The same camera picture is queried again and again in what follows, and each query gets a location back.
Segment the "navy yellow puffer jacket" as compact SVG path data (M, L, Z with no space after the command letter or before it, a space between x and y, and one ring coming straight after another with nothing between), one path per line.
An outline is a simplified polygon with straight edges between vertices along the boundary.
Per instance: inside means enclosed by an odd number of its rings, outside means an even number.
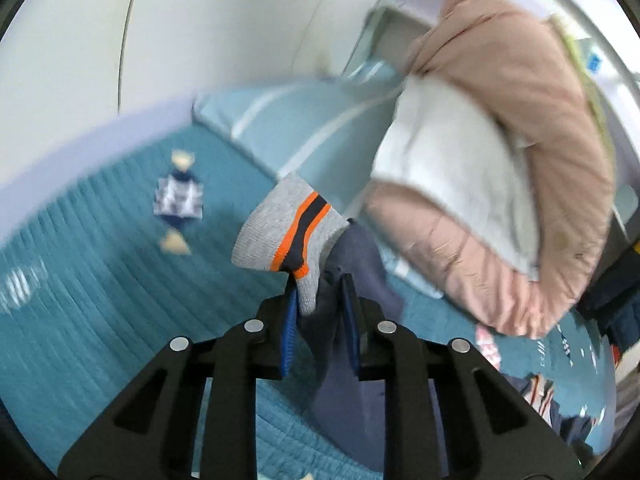
M589 286L577 306L620 353L639 341L639 260L636 240Z

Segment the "grey navy sweatshirt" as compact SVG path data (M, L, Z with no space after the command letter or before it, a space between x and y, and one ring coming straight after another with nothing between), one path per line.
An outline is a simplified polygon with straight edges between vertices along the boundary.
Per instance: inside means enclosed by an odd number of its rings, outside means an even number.
M401 299L388 284L369 232L341 216L302 178L290 174L247 218L232 260L243 269L284 273L295 283L297 327L314 356L320 379L314 402L318 422L343 451L384 476L385 385L380 380L362 382L355 375L342 308L342 277L348 274L358 297L376 302L384 318L402 325ZM502 377L561 439L552 420L539 413L533 396Z

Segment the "teal quilted bedspread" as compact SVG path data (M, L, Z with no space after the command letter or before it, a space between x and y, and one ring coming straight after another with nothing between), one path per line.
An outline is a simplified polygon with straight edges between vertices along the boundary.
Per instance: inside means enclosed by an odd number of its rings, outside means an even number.
M204 220L186 230L192 255L163 254L156 182L174 148L196 155ZM284 289L282 274L232 266L236 234L273 180L215 133L187 126L66 188L1 247L1 399L52 469L90 422L175 336L222 335ZM472 318L394 276L402 324L419 337L476 344ZM572 312L540 341L494 335L501 370L539 373L564 416L587 415L596 453L612 441L611 350ZM283 382L258 382L257 463L270 479L379 479L339 451L309 415L314 362L300 340Z

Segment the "pink puffer jacket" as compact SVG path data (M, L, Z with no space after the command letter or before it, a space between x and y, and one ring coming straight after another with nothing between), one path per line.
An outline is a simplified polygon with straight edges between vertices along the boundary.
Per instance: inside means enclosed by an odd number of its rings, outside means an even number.
M509 0L442 0L412 45L366 211L477 321L546 336L610 224L611 140L573 39Z

